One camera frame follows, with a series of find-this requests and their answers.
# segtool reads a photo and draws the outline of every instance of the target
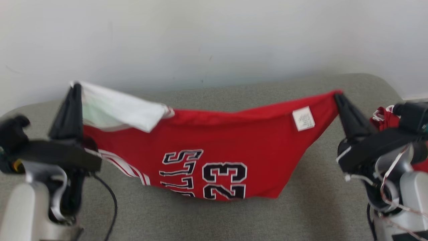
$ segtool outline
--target white wall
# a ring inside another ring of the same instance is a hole
[[[351,1],[342,65],[387,80],[404,99],[428,98],[428,1]]]
[[[0,0],[0,114],[73,80],[152,91],[371,72],[422,94],[427,3]]]

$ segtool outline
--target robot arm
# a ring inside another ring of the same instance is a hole
[[[363,181],[374,239],[427,240],[428,174],[412,164],[427,158],[428,106],[396,105],[399,128],[378,132],[346,97],[336,95],[336,102],[346,136],[336,161],[347,180]]]
[[[25,175],[25,183],[12,192],[0,241],[76,241],[83,228],[77,219],[84,179],[98,179],[111,193],[115,215],[105,240],[113,228],[117,202],[112,190],[96,172],[101,158],[84,150],[97,150],[83,138],[80,86],[68,93],[49,132],[50,141],[29,140],[23,128],[24,116],[0,122],[0,171]]]

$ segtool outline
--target gray fabric surface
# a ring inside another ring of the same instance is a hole
[[[295,82],[218,87],[144,95],[175,108],[237,111],[343,89],[369,117],[379,106],[400,101],[382,79],[367,74],[313,78]],[[12,111],[32,122],[27,134],[45,137],[59,101]],[[358,181],[346,183],[335,162],[343,138],[338,118],[305,153],[278,199],[250,198],[234,202],[192,199],[123,175],[104,163],[100,177],[115,192],[119,214],[111,240],[147,241],[267,241],[371,240],[366,221],[366,197]],[[8,195],[22,177],[0,174],[1,213]],[[84,186],[80,219],[82,240],[103,240],[113,216],[113,201],[100,183]]]

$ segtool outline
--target red cloth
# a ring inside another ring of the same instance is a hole
[[[386,108],[379,107],[374,113],[373,117],[370,118],[370,122],[377,127],[380,131],[390,128],[390,127],[398,127],[398,123],[400,121],[400,117],[395,115],[392,112],[394,108],[393,105],[390,105]],[[428,172],[428,159],[420,162],[418,164],[413,165],[413,169],[415,171]]]
[[[84,133],[106,159],[144,185],[216,200],[276,198],[305,150],[337,116],[335,93],[341,91],[236,113],[176,109],[150,133],[90,126]],[[305,107],[315,126],[298,131],[293,111]]]

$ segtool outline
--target clothing tag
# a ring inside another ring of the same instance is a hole
[[[298,131],[315,127],[314,117],[312,116],[309,106],[293,111],[293,118]]]

